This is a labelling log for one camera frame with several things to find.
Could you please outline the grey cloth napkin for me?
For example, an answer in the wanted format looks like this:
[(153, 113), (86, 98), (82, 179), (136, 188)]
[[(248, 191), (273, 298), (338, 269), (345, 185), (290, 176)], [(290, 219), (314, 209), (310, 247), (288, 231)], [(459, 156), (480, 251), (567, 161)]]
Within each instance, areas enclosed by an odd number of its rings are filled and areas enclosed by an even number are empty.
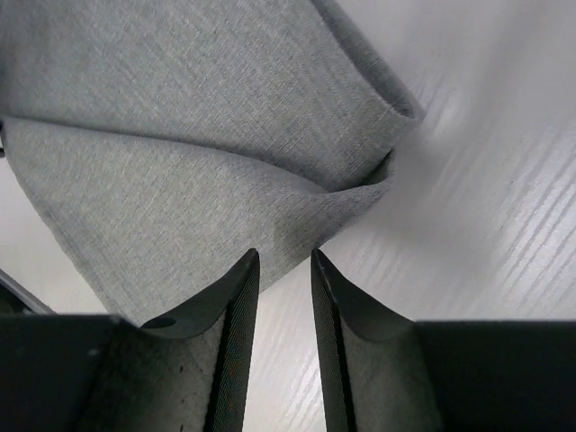
[(4, 1), (1, 123), (31, 204), (143, 323), (248, 249), (272, 285), (388, 190), (419, 108), (333, 1)]

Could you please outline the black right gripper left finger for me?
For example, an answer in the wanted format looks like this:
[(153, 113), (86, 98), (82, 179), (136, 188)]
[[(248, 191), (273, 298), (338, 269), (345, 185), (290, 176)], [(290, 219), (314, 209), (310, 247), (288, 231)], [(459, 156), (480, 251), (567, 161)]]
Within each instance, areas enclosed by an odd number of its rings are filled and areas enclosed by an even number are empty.
[(140, 327), (116, 322), (78, 431), (240, 431), (257, 317), (251, 248), (220, 279)]

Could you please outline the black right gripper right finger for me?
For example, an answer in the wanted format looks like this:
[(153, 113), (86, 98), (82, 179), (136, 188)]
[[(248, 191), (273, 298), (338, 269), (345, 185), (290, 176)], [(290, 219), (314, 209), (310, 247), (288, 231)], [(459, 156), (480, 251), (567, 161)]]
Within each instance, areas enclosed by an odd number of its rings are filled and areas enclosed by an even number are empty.
[(327, 430), (442, 430), (414, 322), (347, 280), (319, 249), (310, 283)]

